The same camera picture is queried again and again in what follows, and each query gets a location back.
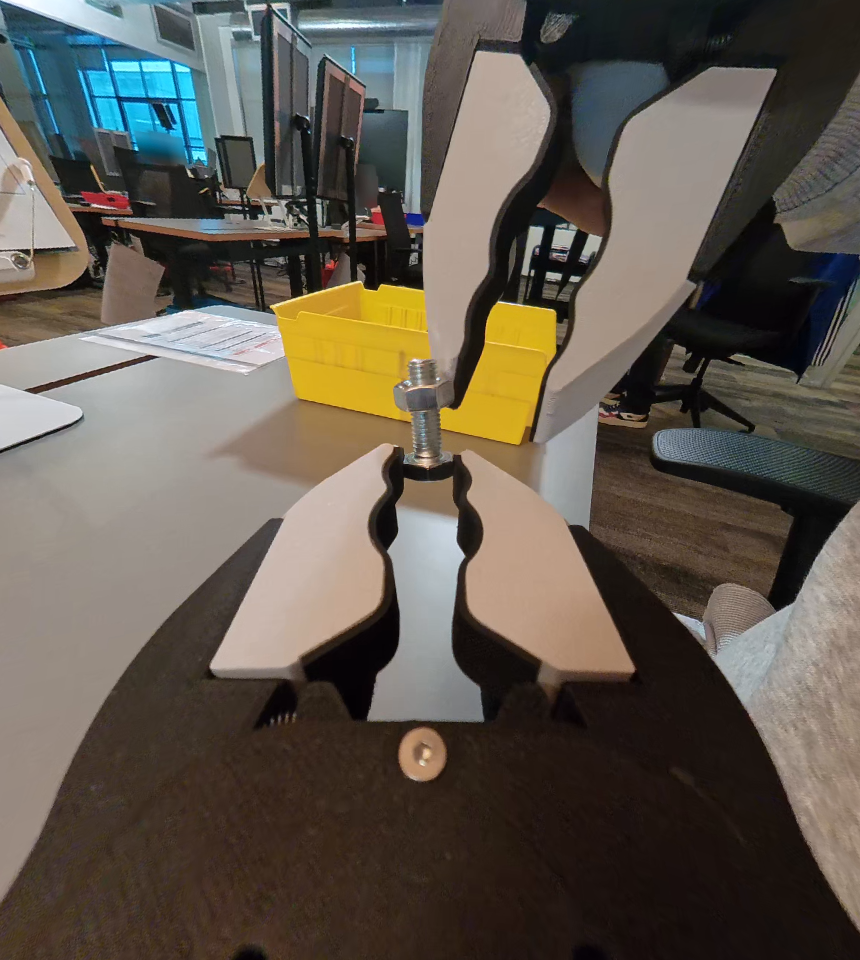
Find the yellow plastic bin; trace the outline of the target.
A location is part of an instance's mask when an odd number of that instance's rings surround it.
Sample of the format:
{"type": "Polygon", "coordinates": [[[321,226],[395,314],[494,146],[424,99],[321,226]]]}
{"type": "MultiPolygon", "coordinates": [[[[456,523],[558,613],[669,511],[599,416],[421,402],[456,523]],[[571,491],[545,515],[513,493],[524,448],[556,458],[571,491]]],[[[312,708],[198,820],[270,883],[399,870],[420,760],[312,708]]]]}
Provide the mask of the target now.
{"type": "MultiPolygon", "coordinates": [[[[281,301],[272,312],[299,400],[405,420],[393,391],[411,360],[429,356],[423,291],[355,282],[281,301]]],[[[467,394],[457,410],[442,412],[442,428],[524,443],[556,351],[551,309],[498,302],[467,394]]]]}

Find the blue jacket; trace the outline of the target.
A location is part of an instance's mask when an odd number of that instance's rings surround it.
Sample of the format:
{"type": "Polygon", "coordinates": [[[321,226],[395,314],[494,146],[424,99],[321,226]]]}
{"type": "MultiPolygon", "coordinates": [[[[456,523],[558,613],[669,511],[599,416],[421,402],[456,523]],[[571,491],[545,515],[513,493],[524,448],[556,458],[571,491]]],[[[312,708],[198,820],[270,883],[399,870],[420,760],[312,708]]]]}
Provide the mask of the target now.
{"type": "Polygon", "coordinates": [[[811,278],[819,292],[800,330],[792,369],[802,377],[811,366],[823,363],[841,327],[860,278],[860,256],[826,253],[817,256],[811,278]]]}

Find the small black monitor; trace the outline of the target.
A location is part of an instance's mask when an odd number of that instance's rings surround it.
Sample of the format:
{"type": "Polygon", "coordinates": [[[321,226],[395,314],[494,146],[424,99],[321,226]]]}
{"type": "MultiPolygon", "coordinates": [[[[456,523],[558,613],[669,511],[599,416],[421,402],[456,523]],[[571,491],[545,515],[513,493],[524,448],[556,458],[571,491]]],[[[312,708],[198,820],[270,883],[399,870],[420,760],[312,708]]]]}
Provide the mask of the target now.
{"type": "Polygon", "coordinates": [[[220,182],[226,189],[247,193],[256,173],[256,150],[253,138],[221,135],[215,138],[220,182]]]}

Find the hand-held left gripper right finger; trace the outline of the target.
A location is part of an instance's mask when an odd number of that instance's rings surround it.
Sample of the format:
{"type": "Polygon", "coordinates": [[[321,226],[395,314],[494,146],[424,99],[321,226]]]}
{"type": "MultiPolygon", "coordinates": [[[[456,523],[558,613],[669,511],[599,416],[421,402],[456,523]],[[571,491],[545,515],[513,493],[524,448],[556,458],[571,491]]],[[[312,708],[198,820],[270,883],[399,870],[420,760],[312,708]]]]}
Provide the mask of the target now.
{"type": "Polygon", "coordinates": [[[482,691],[623,683],[636,667],[566,520],[530,486],[466,450],[454,499],[463,562],[453,652],[482,691]]]}

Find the black office chair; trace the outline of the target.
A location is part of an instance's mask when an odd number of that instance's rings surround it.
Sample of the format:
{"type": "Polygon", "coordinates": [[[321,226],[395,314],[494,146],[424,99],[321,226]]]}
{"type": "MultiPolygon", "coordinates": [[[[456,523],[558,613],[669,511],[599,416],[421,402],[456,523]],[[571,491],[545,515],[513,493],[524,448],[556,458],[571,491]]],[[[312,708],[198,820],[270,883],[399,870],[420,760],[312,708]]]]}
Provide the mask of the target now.
{"type": "Polygon", "coordinates": [[[379,201],[386,233],[387,280],[394,285],[422,290],[423,266],[414,260],[417,250],[405,218],[400,194],[394,190],[381,189],[379,201]]]}
{"type": "Polygon", "coordinates": [[[736,363],[737,355],[773,362],[802,332],[820,294],[831,282],[812,276],[815,254],[789,246],[782,227],[768,226],[741,248],[719,276],[719,285],[696,307],[682,307],[663,333],[687,353],[686,384],[654,387],[655,404],[678,402],[694,428],[707,411],[716,412],[748,433],[756,426],[707,391],[704,381],[712,362],[736,363]]]}

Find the person's right hand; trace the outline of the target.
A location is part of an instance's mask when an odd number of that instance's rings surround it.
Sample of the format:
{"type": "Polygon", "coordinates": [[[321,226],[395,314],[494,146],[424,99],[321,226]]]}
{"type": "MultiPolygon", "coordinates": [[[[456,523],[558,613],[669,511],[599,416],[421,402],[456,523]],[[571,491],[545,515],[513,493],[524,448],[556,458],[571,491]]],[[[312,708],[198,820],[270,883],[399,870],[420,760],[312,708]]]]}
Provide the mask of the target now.
{"type": "Polygon", "coordinates": [[[604,237],[609,228],[604,192],[571,156],[560,163],[539,206],[582,233],[604,237]]]}

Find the blue-lit window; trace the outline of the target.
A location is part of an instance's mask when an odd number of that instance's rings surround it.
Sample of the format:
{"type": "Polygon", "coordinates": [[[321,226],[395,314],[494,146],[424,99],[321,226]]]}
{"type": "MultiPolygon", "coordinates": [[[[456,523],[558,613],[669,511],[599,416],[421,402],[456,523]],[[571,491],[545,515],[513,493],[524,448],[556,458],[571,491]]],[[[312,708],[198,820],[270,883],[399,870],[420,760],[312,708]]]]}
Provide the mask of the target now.
{"type": "Polygon", "coordinates": [[[190,67],[118,46],[97,46],[76,50],[76,70],[94,126],[127,134],[143,160],[207,160],[190,67]]]}

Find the steel hex bolt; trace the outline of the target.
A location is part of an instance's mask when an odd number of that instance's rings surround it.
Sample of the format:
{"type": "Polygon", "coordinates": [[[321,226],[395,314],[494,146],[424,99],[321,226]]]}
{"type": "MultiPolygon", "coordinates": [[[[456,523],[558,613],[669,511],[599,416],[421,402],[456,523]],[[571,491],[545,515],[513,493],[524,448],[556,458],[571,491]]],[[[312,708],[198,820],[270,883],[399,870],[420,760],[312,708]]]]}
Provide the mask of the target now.
{"type": "MultiPolygon", "coordinates": [[[[414,383],[427,383],[435,378],[445,379],[432,358],[413,358],[408,364],[408,377],[414,383]]],[[[444,450],[442,410],[409,414],[412,429],[412,452],[406,463],[412,474],[440,474],[452,466],[452,454],[444,450]]]]}

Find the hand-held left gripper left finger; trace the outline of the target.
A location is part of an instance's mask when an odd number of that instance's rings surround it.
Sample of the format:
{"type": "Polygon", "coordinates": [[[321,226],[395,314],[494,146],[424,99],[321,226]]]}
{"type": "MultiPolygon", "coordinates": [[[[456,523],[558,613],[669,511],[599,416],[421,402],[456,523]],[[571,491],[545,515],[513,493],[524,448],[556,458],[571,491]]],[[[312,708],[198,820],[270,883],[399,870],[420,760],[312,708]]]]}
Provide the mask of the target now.
{"type": "Polygon", "coordinates": [[[287,510],[210,672],[219,679],[305,681],[312,663],[390,600],[377,518],[399,498],[401,448],[382,443],[320,481],[287,510]]]}

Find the large black monitor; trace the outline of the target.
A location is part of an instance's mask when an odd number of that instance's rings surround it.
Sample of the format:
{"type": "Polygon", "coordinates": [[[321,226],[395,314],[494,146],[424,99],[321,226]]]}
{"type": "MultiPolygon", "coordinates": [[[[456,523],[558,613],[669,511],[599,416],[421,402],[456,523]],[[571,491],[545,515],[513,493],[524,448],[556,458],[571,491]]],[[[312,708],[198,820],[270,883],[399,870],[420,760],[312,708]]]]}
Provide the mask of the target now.
{"type": "Polygon", "coordinates": [[[265,180],[273,198],[304,199],[303,136],[311,135],[308,38],[272,6],[259,27],[265,180]]]}
{"type": "Polygon", "coordinates": [[[316,68],[316,196],[349,204],[348,164],[359,158],[366,86],[325,54],[316,68]]]}

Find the silver steel bolt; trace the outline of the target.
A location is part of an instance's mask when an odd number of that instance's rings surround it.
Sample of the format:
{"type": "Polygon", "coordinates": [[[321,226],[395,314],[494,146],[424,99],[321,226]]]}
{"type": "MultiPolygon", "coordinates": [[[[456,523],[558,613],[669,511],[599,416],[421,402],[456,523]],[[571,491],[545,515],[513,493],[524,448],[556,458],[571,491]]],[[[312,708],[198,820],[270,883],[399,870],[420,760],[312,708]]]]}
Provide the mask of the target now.
{"type": "Polygon", "coordinates": [[[437,377],[427,383],[401,381],[394,385],[392,396],[400,411],[414,414],[447,409],[454,401],[455,393],[451,381],[437,377]]]}

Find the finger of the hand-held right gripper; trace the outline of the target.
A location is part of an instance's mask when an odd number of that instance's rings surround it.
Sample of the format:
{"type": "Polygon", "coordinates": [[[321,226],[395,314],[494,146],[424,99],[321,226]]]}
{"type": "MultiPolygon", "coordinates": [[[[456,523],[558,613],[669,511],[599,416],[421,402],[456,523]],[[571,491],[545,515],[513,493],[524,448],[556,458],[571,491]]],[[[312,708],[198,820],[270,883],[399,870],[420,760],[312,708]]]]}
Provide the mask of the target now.
{"type": "Polygon", "coordinates": [[[707,68],[626,120],[606,171],[608,232],[571,300],[534,443],[591,412],[695,288],[694,260],[776,76],[707,68]]]}
{"type": "Polygon", "coordinates": [[[551,177],[559,110],[517,52],[473,54],[424,229],[429,349],[458,409],[482,357],[510,249],[551,177]]]}

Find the silver ceiling duct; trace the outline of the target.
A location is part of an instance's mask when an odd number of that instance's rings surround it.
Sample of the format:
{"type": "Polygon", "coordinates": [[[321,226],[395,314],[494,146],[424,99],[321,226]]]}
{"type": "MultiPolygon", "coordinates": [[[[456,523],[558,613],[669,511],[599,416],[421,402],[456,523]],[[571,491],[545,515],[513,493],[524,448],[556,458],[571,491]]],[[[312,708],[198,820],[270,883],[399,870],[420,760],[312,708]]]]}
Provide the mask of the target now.
{"type": "Polygon", "coordinates": [[[336,39],[351,34],[421,37],[436,31],[442,10],[441,5],[304,9],[297,15],[297,26],[312,39],[336,39]]]}

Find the black monitor stand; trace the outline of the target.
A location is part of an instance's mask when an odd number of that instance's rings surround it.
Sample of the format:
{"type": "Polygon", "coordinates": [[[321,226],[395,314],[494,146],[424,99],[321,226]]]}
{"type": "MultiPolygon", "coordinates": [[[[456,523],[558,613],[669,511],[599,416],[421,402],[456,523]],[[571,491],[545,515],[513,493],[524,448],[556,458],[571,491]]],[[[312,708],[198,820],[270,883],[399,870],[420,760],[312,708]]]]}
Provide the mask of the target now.
{"type": "Polygon", "coordinates": [[[347,255],[349,266],[349,281],[358,282],[358,253],[357,253],[357,228],[356,228],[356,188],[355,188],[355,162],[356,162],[356,142],[350,136],[342,135],[340,137],[340,149],[343,152],[344,160],[344,180],[346,192],[346,204],[348,212],[347,222],[347,255]]]}
{"type": "Polygon", "coordinates": [[[313,125],[310,118],[304,114],[292,116],[292,127],[299,135],[300,155],[304,177],[306,220],[307,220],[307,252],[305,255],[305,269],[307,289],[310,293],[319,292],[323,285],[323,262],[319,234],[319,217],[317,208],[317,169],[313,150],[313,125]]]}

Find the grey desk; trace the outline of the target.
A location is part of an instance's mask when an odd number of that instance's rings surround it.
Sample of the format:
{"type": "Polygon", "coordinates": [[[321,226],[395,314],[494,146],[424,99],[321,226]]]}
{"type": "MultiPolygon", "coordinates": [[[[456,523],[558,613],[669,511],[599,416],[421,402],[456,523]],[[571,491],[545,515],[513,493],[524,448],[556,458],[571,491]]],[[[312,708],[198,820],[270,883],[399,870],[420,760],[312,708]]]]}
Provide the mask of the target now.
{"type": "Polygon", "coordinates": [[[0,383],[81,409],[0,453],[0,901],[83,737],[152,635],[317,483],[410,428],[250,374],[68,337],[0,351],[0,383]]]}

